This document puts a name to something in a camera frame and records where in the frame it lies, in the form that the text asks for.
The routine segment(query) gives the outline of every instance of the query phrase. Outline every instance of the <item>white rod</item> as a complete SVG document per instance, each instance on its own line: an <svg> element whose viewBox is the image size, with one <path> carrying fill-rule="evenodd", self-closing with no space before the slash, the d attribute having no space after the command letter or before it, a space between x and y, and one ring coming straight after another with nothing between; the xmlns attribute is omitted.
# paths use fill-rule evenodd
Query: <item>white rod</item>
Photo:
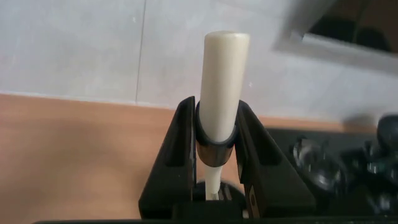
<svg viewBox="0 0 398 224"><path fill-rule="evenodd" d="M217 31L206 35L199 118L206 135L223 142L232 134L248 56L248 34ZM206 199L218 196L221 167L205 166Z"/></svg>

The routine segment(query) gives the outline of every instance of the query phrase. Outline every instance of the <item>wooden surface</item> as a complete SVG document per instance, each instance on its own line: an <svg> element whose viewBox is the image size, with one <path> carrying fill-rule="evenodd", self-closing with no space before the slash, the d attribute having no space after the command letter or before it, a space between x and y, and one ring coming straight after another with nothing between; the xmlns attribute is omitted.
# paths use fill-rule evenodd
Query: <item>wooden surface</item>
<svg viewBox="0 0 398 224"><path fill-rule="evenodd" d="M173 114L167 109L0 95L0 223L139 218L137 201ZM261 121L285 128L374 130ZM203 178L198 163L198 178ZM223 178L238 183L234 153Z"/></svg>

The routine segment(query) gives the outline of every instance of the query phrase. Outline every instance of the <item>black object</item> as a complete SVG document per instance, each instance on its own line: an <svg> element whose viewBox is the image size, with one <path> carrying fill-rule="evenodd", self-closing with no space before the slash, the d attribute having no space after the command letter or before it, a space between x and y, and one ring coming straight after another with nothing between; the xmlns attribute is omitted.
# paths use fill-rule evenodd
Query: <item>black object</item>
<svg viewBox="0 0 398 224"><path fill-rule="evenodd" d="M204 184L196 182L195 98L183 100L173 117L154 166L142 191L139 210L142 223L397 223L397 217L375 216L366 203L369 189L354 187L355 181L345 181L347 191L334 197L328 194L324 207L319 209L316 185L299 176L291 155L297 139L328 142L325 150L333 156L342 149L356 149L372 139L370 135L336 134L299 130L264 129L248 104L239 102L234 139L238 174L244 184L244 195L234 187L222 183L222 201L204 201ZM343 170L345 177L355 174L354 169ZM377 195L370 195L377 201ZM249 219L244 219L247 210ZM40 224L139 223L137 220L56 221Z"/></svg>
<svg viewBox="0 0 398 224"><path fill-rule="evenodd" d="M194 97L187 98L180 103L176 115L184 114L185 117L181 118L184 121L193 120L195 112L194 105ZM166 139L170 138L169 136L174 136L175 138L177 136L172 130L176 131L180 129L173 126L177 124L175 122L178 119L176 115L170 125L170 129L165 137L165 143L159 152L158 159L152 168L151 175L148 178L139 201L142 218L172 218L173 213L176 212L176 209L174 209L175 206L178 207L180 204L193 203L192 199L194 195L191 193L191 196L187 197L189 194L186 194L186 192L195 192L195 183L191 182L187 184L187 181L194 180L190 177L182 177L181 179L184 184L180 184L180 179L177 176L183 172L190 174L191 172L188 172L187 169L191 169L194 172L195 168L190 166L167 167L161 164L162 159L160 159L165 155L175 154L173 151L176 148L185 147L185 154L193 154L192 152L195 151L195 138L192 137L195 133L193 131L193 123L191 125L187 123L179 124L188 129L183 133L192 133L190 137L186 136L186 139L190 139L191 142L185 141L185 145L180 147L166 144ZM238 174L241 183L244 184L245 195L247 195L246 205L250 205L248 206L249 216L258 218L291 217L311 214L315 209L313 195L268 135L261 122L257 119L257 116L243 101L239 102L236 131L234 143ZM185 156L184 159L185 162L180 161L178 163L189 164L187 161L190 158ZM159 184L165 181L170 182L169 189ZM185 193L177 199L175 195L177 192ZM202 216L206 218L207 215L209 214L203 211Z"/></svg>
<svg viewBox="0 0 398 224"><path fill-rule="evenodd" d="M398 151L398 115L386 115L379 120L377 140L384 149Z"/></svg>
<svg viewBox="0 0 398 224"><path fill-rule="evenodd" d="M198 102L195 111L195 131L198 141L197 151L200 160L210 166L219 167L227 163L228 159L231 157L232 147L235 143L236 138L236 127L232 130L229 138L223 142L214 142L211 140L205 130L203 130L199 117L200 102Z"/></svg>

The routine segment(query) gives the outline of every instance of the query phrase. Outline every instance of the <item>wall tile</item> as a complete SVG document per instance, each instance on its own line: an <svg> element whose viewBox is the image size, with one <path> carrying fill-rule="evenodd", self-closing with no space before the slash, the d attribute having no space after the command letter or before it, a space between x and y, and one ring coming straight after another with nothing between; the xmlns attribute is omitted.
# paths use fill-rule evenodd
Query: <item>wall tile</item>
<svg viewBox="0 0 398 224"><path fill-rule="evenodd" d="M138 101L176 107L200 94L203 40L215 30L251 34L251 59L264 57L283 21L217 1L148 1Z"/></svg>
<svg viewBox="0 0 398 224"><path fill-rule="evenodd" d="M398 112L398 59L378 54L358 58L322 95L312 115L330 120L358 120L376 124L384 113Z"/></svg>
<svg viewBox="0 0 398 224"><path fill-rule="evenodd" d="M350 58L311 47L300 46L306 57L275 50L284 24L230 2L148 1L138 101L174 108L185 97L199 97L203 38L226 29L251 35L242 99L258 114L308 117Z"/></svg>
<svg viewBox="0 0 398 224"><path fill-rule="evenodd" d="M132 101L144 0L1 1L0 90Z"/></svg>

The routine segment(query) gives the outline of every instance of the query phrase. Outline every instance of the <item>tile grout line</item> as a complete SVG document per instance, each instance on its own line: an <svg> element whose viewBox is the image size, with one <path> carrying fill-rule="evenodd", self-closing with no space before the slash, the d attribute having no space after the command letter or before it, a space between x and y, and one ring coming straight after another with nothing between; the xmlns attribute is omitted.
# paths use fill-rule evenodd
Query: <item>tile grout line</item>
<svg viewBox="0 0 398 224"><path fill-rule="evenodd" d="M138 85L139 85L139 75L141 72L142 43L144 40L144 24L145 24L146 7L147 7L147 0L144 0L144 12L142 13L141 44L139 46L138 74L137 74L137 84L136 84L136 103L138 103Z"/></svg>

